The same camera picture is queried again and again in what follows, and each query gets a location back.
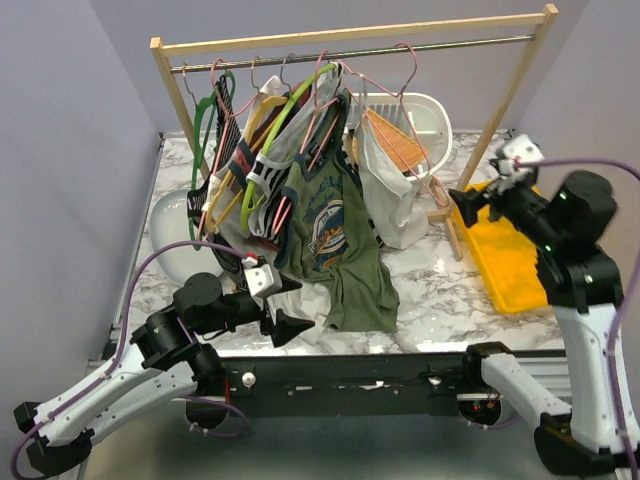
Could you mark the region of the pink wire hanger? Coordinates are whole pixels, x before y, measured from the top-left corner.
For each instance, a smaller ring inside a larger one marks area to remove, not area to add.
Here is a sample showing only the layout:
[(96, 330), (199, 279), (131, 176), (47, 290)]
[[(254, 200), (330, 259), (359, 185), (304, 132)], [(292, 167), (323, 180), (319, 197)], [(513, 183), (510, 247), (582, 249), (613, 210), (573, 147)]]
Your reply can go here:
[[(398, 92), (392, 92), (391, 90), (387, 89), (386, 87), (382, 86), (376, 81), (370, 79), (369, 77), (363, 76), (363, 79), (365, 82), (381, 90), (387, 97), (393, 98), (396, 101), (397, 115), (396, 115), (395, 121), (392, 122), (387, 118), (384, 118), (384, 119), (388, 120), (390, 123), (398, 127), (402, 132), (407, 134), (410, 138), (415, 139), (423, 147), (424, 150), (427, 150), (420, 141), (420, 134), (415, 128), (413, 117), (409, 114), (404, 103), (404, 92), (406, 88), (409, 86), (410, 82), (412, 81), (412, 79), (414, 78), (418, 70), (417, 55), (416, 55), (416, 52), (413, 51), (412, 46), (407, 43), (400, 42), (395, 46), (408, 47), (409, 48), (408, 52), (411, 54), (413, 59), (413, 70), (409, 75), (408, 79), (406, 80), (406, 82), (404, 83), (404, 85), (400, 88), (400, 90)], [(435, 173), (444, 165), (445, 161), (448, 158), (448, 155), (450, 154), (451, 147), (452, 147), (451, 145), (452, 130), (451, 130), (451, 124), (450, 124), (448, 115), (446, 114), (444, 107), (438, 101), (436, 101), (431, 97), (428, 97), (428, 100), (430, 100), (442, 113), (443, 121), (440, 123), (440, 125), (442, 126), (442, 129), (434, 130), (433, 133), (435, 133), (437, 137), (440, 137), (440, 136), (445, 137), (445, 140), (447, 141), (448, 150), (445, 152), (444, 156), (440, 159), (440, 161), (436, 163), (436, 165), (432, 164), (431, 156), (430, 156), (431, 151), (427, 150), (428, 159), (423, 160), (419, 164), (418, 166), (420, 171), (419, 174), (412, 175), (412, 176), (405, 176), (400, 170), (399, 171), (407, 178), (408, 181), (412, 181), (414, 184), (419, 184), (420, 188), (424, 190), (426, 193), (428, 193), (435, 200), (435, 202), (439, 205), (441, 209), (445, 209), (450, 205), (450, 198), (448, 194), (445, 192), (445, 189), (441, 185), (439, 179), (435, 176)]]

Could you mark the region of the white tank top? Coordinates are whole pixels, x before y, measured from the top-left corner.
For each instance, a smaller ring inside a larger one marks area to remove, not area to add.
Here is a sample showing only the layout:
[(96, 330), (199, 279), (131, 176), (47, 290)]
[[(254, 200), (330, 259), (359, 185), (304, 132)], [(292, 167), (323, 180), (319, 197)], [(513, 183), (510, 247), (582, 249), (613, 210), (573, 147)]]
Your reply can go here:
[(366, 81), (361, 78), (360, 121), (354, 140), (363, 199), (383, 243), (404, 250), (427, 235), (427, 204), (418, 198), (418, 186), (404, 177), (375, 138), (368, 100)]

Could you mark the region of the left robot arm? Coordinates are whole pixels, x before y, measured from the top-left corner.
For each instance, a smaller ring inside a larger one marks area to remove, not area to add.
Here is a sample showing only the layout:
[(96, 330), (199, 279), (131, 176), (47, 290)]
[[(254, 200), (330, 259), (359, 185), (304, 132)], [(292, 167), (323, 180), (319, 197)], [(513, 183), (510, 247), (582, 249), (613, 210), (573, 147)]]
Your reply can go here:
[(26, 436), (17, 450), (40, 478), (81, 464), (93, 446), (154, 405), (180, 397), (228, 399), (223, 360), (201, 336), (257, 323), (280, 347), (312, 327), (282, 310), (271, 314), (266, 304), (274, 294), (300, 289), (300, 282), (268, 265), (248, 274), (248, 289), (231, 294), (212, 273), (191, 276), (172, 303), (150, 315), (99, 368), (52, 400), (16, 407), (16, 424)]

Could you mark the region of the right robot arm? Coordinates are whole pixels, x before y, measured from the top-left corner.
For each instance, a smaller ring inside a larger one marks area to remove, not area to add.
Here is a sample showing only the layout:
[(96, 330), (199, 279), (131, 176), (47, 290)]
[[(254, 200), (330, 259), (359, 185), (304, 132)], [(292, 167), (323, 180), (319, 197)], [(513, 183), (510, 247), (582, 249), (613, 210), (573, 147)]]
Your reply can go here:
[(617, 204), (604, 177), (574, 171), (547, 200), (535, 173), (505, 188), (450, 190), (464, 224), (482, 208), (505, 219), (536, 248), (537, 277), (560, 327), (571, 389), (563, 401), (529, 374), (499, 342), (467, 348), (460, 379), (469, 390), (495, 389), (533, 432), (539, 459), (558, 476), (581, 478), (628, 469), (639, 476), (639, 425), (618, 344), (624, 293), (620, 270), (598, 241)]

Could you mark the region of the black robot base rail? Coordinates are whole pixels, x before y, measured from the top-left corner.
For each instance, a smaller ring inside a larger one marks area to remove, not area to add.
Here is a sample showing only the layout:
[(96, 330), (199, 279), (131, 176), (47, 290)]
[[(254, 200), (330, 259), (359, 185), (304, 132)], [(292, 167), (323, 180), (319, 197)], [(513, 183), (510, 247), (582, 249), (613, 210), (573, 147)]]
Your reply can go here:
[(227, 357), (201, 397), (229, 400), (249, 418), (429, 414), (456, 416), (464, 402), (496, 410), (501, 394), (465, 354)]

